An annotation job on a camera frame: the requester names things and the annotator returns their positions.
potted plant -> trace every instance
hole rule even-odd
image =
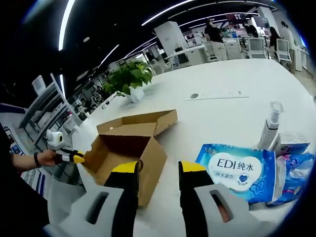
[[[106,92],[117,92],[134,103],[144,97],[143,83],[151,83],[153,73],[144,62],[129,62],[120,66],[109,75],[108,82],[103,86]]]

plastic bag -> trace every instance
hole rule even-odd
[[[224,184],[234,196],[249,203],[272,200],[275,162],[274,152],[224,144],[204,144],[196,160],[215,184]]]
[[[276,159],[276,189],[268,205],[278,205],[297,199],[314,165],[315,157],[310,153],[285,155]]]

monitor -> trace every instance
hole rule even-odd
[[[253,16],[253,19],[255,20],[257,27],[270,28],[267,18],[261,16]]]
[[[245,15],[241,13],[227,14],[226,18],[231,24],[242,24],[247,22]]]

white chair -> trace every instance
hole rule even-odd
[[[170,62],[162,65],[161,67],[162,67],[164,73],[173,71],[173,64]]]
[[[206,41],[204,42],[207,54],[208,54],[208,61],[209,62],[214,62],[214,61],[218,61],[217,57],[215,56],[214,50],[213,50],[213,46],[212,46],[212,42],[211,41]]]
[[[163,69],[159,64],[152,65],[152,68],[156,75],[163,74]]]
[[[93,95],[91,96],[91,107],[94,109],[98,107],[96,104],[96,98]]]
[[[286,62],[292,63],[292,59],[290,56],[288,41],[284,39],[277,39],[276,40],[276,54],[278,62]]]
[[[268,58],[263,38],[248,38],[248,50],[244,50],[249,58]]]

cardboard box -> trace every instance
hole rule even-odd
[[[177,111],[170,110],[122,117],[100,124],[91,151],[83,157],[83,167],[98,185],[104,185],[116,166],[140,161],[138,204],[147,206],[167,159],[154,136],[177,120]]]

